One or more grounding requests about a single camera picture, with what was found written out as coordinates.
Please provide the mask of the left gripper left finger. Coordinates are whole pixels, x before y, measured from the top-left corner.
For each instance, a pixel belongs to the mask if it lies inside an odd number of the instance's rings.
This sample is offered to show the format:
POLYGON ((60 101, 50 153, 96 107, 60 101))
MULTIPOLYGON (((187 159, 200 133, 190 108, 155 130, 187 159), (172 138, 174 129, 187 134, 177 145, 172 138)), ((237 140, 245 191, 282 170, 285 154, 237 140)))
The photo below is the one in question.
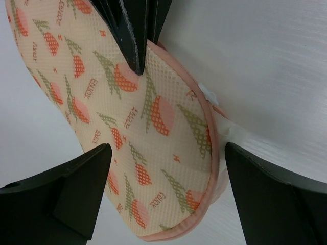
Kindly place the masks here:
POLYGON ((1 244, 87 244, 94 233, 112 158, 101 144, 1 188, 1 244))

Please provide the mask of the pink mesh laundry bag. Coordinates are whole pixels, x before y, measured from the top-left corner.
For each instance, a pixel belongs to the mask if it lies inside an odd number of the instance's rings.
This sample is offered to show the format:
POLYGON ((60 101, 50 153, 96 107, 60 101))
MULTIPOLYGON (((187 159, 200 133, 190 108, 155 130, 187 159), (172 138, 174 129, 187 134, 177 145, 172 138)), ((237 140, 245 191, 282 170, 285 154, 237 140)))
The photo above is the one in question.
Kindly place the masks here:
POLYGON ((219 137, 201 84, 149 42, 143 75, 90 1, 5 1, 31 76, 84 151, 112 147, 106 193, 144 241, 180 238, 225 189, 219 137))

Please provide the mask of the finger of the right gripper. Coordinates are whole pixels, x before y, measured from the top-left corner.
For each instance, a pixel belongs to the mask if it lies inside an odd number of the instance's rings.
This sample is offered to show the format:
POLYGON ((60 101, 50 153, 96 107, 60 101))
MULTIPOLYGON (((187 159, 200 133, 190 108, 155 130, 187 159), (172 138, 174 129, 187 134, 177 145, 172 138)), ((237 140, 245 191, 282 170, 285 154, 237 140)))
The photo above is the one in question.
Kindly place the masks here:
POLYGON ((147 38, 158 44, 172 0, 149 0, 147 38))
POLYGON ((130 69, 144 73, 148 1, 93 0, 92 5, 109 27, 130 69))

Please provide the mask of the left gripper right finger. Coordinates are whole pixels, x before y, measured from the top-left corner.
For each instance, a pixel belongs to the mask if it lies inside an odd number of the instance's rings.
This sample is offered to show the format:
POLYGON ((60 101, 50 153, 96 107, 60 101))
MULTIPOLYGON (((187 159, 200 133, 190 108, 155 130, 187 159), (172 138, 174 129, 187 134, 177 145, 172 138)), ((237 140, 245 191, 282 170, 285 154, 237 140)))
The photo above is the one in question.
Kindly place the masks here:
POLYGON ((326 244, 326 183, 225 146, 232 192, 247 244, 326 244))

